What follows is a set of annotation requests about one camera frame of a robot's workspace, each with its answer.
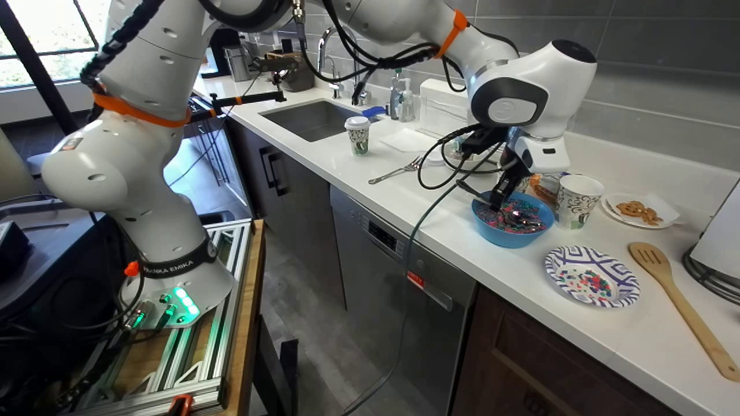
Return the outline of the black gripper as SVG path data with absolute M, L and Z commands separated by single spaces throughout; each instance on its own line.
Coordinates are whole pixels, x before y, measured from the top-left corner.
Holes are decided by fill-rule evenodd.
M 517 128 L 507 128 L 502 173 L 490 190 L 487 206 L 500 207 L 531 173 L 564 173 L 571 165 L 567 143 L 557 139 L 531 139 Z

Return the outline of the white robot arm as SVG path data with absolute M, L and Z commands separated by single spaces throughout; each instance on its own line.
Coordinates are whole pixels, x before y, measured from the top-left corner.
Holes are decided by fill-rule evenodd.
M 165 181 L 183 129 L 197 118 L 189 96 L 220 28 L 273 32 L 303 0 L 110 0 L 109 42 L 83 67 L 99 116 L 68 134 L 41 165 L 47 188 L 64 203 L 99 210 L 136 248 L 136 284 L 120 294 L 132 331 L 188 329 L 233 289 L 188 197 Z M 443 0 L 318 3 L 344 42 L 414 37 L 425 57 L 458 64 L 469 116 L 502 128 L 514 166 L 490 203 L 502 206 L 523 175 L 568 166 L 564 129 L 597 71 L 597 57 L 571 40 L 521 54 L 475 28 Z

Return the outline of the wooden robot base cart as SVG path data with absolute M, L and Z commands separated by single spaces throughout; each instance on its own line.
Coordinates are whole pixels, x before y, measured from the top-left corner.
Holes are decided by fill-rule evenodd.
M 95 347 L 83 377 L 63 396 L 72 416 L 165 416 L 179 400 L 186 408 L 223 404 L 251 221 L 217 221 L 205 234 L 231 273 L 231 294 L 204 310 L 188 287 L 158 290 L 152 284 L 124 284 L 122 294 L 133 307 Z

